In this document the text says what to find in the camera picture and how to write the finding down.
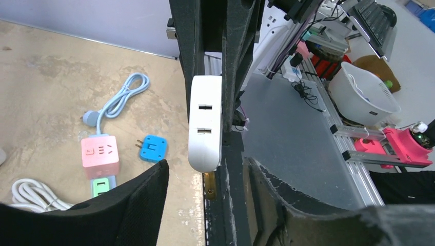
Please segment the white plug adapter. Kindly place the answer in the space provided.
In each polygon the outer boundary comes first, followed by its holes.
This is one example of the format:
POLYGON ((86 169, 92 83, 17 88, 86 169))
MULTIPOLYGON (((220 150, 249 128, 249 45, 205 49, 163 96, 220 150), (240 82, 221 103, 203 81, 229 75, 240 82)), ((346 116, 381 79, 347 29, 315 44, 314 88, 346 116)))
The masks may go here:
POLYGON ((188 161, 203 174, 205 198, 216 199, 222 157, 222 77, 196 75, 190 91, 188 161))

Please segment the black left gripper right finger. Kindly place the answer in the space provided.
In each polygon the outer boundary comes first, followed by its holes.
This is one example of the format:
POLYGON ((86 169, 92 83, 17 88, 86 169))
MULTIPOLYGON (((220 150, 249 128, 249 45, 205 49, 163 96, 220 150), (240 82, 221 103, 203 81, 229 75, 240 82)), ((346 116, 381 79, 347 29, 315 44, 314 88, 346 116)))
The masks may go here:
POLYGON ((243 161, 252 245, 434 245, 434 206, 370 206, 356 211, 323 203, 243 161))

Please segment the light blue power strip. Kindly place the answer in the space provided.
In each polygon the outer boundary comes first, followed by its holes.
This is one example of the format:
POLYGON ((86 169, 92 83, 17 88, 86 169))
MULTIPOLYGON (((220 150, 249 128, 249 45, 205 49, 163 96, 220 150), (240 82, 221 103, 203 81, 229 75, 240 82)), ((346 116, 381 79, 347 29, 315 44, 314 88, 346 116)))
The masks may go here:
POLYGON ((97 197, 116 187, 116 177, 108 176, 90 180, 91 197, 97 197))

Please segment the green plug adapter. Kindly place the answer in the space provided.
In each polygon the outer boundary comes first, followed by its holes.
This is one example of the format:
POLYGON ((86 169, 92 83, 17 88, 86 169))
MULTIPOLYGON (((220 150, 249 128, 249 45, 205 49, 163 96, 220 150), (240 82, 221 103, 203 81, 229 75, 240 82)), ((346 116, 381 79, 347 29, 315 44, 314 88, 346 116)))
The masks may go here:
POLYGON ((110 190, 110 183, 107 177, 91 180, 92 197, 97 197, 110 190))

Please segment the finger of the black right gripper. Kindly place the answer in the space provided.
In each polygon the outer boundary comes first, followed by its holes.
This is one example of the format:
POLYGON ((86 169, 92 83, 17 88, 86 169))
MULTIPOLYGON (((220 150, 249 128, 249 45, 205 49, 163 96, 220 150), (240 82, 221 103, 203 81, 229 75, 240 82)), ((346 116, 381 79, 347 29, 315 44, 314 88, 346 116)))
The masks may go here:
POLYGON ((189 119, 192 80, 194 76, 203 75, 205 72, 204 5, 201 0, 172 0, 169 3, 180 50, 179 60, 185 78, 187 118, 189 119))
POLYGON ((264 1, 228 1, 223 29, 223 131, 229 132, 235 100, 253 61, 264 1))

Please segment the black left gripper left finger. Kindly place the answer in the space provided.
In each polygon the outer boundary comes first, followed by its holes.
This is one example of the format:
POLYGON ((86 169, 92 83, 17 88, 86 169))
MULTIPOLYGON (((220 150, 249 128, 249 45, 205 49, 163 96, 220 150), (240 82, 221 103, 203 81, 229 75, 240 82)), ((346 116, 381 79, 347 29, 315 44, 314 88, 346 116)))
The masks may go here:
POLYGON ((1 205, 1 245, 156 245, 169 166, 161 160, 136 178, 61 211, 1 205))

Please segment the pink cube adapter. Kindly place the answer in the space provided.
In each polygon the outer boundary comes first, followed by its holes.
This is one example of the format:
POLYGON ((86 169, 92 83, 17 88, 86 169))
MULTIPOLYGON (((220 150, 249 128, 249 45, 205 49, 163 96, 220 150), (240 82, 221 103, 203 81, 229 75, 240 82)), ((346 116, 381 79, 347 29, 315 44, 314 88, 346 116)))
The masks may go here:
POLYGON ((82 166, 88 179, 116 176, 120 158, 113 135, 92 135, 81 140, 82 166))

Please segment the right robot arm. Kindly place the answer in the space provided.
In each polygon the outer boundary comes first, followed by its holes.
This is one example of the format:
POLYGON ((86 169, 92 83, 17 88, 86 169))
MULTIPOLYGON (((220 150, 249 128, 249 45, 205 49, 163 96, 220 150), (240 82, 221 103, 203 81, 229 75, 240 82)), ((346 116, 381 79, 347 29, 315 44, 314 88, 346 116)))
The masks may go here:
POLYGON ((268 49, 289 30, 282 12, 267 1, 170 1, 185 78, 186 104, 192 79, 205 74, 205 52, 222 54, 222 127, 230 132, 239 91, 268 49))

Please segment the blue plug adapter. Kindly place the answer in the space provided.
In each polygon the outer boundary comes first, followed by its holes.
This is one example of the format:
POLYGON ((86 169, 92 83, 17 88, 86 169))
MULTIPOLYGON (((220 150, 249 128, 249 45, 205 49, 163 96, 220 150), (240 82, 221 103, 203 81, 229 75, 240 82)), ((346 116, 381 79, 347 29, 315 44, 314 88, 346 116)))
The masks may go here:
POLYGON ((147 135, 143 140, 138 139, 135 146, 140 149, 140 160, 157 163, 165 159, 168 149, 168 142, 165 138, 147 135))

